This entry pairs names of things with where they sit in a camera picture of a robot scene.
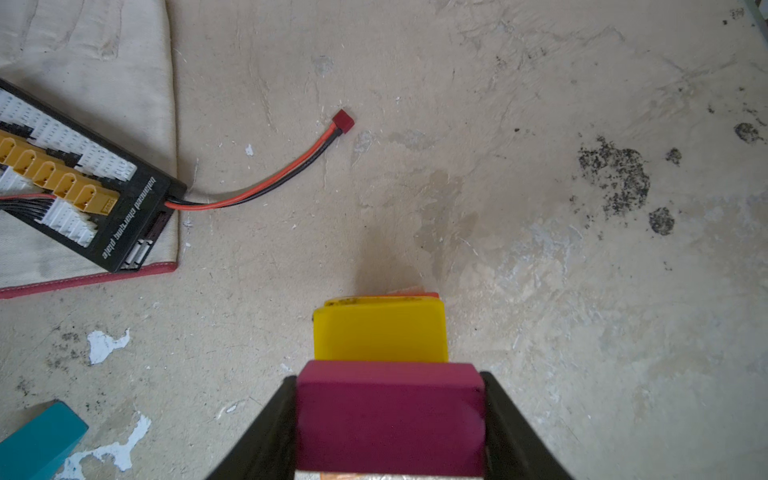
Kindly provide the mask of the red rectangular wood block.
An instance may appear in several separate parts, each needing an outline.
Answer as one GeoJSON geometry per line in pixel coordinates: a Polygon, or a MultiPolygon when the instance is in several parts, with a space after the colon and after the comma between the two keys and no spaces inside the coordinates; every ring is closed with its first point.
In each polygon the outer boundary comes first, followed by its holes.
{"type": "Polygon", "coordinates": [[[429,297],[440,299],[440,295],[437,292],[426,291],[397,291],[393,293],[387,293],[383,296],[386,297],[429,297]]]}

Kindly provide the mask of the yellow rectangular wood block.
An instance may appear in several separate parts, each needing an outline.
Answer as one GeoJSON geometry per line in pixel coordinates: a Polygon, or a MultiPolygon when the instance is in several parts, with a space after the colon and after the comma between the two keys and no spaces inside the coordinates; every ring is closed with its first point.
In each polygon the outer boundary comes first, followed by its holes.
{"type": "Polygon", "coordinates": [[[445,363],[445,306],[429,297],[358,296],[327,301],[312,316],[314,358],[445,363]]]}

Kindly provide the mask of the teal wood block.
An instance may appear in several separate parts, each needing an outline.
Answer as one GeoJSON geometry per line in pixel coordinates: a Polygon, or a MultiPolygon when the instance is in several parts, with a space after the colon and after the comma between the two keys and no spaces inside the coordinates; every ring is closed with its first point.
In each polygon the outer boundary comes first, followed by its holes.
{"type": "Polygon", "coordinates": [[[60,400],[37,405],[33,413],[1,441],[2,479],[52,479],[89,429],[60,400]]]}

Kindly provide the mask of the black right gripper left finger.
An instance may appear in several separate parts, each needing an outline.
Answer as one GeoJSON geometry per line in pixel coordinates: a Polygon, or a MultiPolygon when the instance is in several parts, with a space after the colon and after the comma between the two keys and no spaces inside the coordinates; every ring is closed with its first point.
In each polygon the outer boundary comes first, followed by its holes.
{"type": "Polygon", "coordinates": [[[209,480],[293,480],[296,474],[297,377],[288,376],[209,480]]]}

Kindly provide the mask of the magenta wood block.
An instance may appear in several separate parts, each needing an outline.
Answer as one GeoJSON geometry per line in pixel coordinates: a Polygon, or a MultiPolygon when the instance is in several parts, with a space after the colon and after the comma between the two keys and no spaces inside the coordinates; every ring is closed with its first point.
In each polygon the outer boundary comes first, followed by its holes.
{"type": "Polygon", "coordinates": [[[296,401],[300,470],[484,473],[485,384],[470,364],[313,360],[296,401]]]}

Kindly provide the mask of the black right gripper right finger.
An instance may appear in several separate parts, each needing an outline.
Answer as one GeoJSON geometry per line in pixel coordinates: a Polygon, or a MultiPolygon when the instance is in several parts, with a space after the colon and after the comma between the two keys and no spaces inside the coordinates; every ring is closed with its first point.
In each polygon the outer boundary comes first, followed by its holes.
{"type": "Polygon", "coordinates": [[[562,479],[572,475],[562,466],[488,371],[485,384],[484,479],[562,479]]]}

